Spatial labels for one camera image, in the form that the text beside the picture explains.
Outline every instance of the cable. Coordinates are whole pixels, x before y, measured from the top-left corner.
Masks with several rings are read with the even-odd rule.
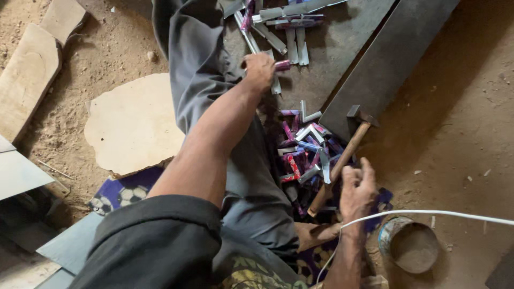
[[[386,212],[382,212],[382,213],[378,213],[378,214],[374,214],[374,215],[371,215],[371,216],[366,216],[366,217],[363,217],[363,218],[360,218],[360,219],[353,220],[353,221],[351,221],[349,223],[346,223],[346,224],[342,225],[340,229],[342,230],[344,227],[350,226],[352,224],[355,224],[355,223],[358,223],[358,222],[361,222],[361,221],[373,219],[373,218],[376,218],[376,217],[379,217],[379,216],[385,216],[385,215],[391,215],[391,214],[399,214],[399,213],[402,213],[402,214],[405,214],[405,213],[443,214],[443,215],[459,216],[459,217],[462,217],[462,218],[475,219],[475,220],[480,220],[480,221],[493,222],[493,223],[499,223],[499,224],[505,224],[505,225],[514,226],[514,221],[512,221],[512,220],[498,219],[498,218],[479,216],[479,215],[471,215],[471,214],[464,214],[464,213],[457,213],[457,212],[452,212],[452,211],[440,211],[440,210],[393,210],[393,211],[386,211]],[[328,266],[328,264],[330,264],[330,262],[334,258],[335,254],[336,254],[336,251],[337,251],[337,248],[334,250],[334,253],[332,253],[332,255],[330,256],[328,261],[325,263],[323,268],[321,268],[321,271],[318,274],[318,278],[316,279],[316,285],[320,282],[321,274],[323,273],[323,271],[325,271],[325,269]]]

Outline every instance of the sandy ground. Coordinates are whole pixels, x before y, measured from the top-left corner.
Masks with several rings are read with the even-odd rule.
[[[162,57],[157,63],[146,57],[159,50],[149,10],[131,9],[137,0],[79,2],[91,17],[65,48],[53,91],[18,145],[33,162],[42,160],[76,179],[54,174],[71,187],[65,203],[75,221],[89,212],[87,202],[108,176],[83,135],[85,102],[124,82],[167,71]],[[0,0],[0,66],[27,23],[39,23],[48,4]],[[358,154],[371,160],[379,183],[394,192],[395,208],[514,219],[513,9],[509,0],[462,0],[380,117],[382,127],[366,136]],[[414,175],[416,170],[422,173]],[[430,216],[414,218],[430,223]],[[434,270],[421,276],[383,262],[376,234],[370,236],[368,249],[391,288],[485,288],[514,237],[513,228],[488,224],[484,233],[481,222],[447,216],[437,216],[435,232],[441,254]]]

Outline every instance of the tin can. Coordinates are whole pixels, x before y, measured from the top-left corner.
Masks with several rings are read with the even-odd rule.
[[[439,254],[432,229],[406,216],[392,218],[382,226],[378,248],[385,258],[414,274],[430,270]]]

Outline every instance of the gray trousers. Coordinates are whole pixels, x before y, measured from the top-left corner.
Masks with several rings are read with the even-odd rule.
[[[242,70],[223,46],[223,12],[216,0],[153,0],[152,21],[170,66],[176,123],[187,135],[204,111],[234,87]],[[227,167],[222,223],[294,264],[298,236],[291,203],[270,173],[257,117]]]

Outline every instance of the hand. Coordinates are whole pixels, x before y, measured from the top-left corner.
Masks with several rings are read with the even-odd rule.
[[[360,163],[362,170],[345,166],[342,171],[343,190],[339,209],[344,223],[367,216],[377,195],[375,171],[370,161],[363,157]]]
[[[243,60],[248,85],[260,92],[269,89],[275,72],[275,61],[264,52],[246,55]]]

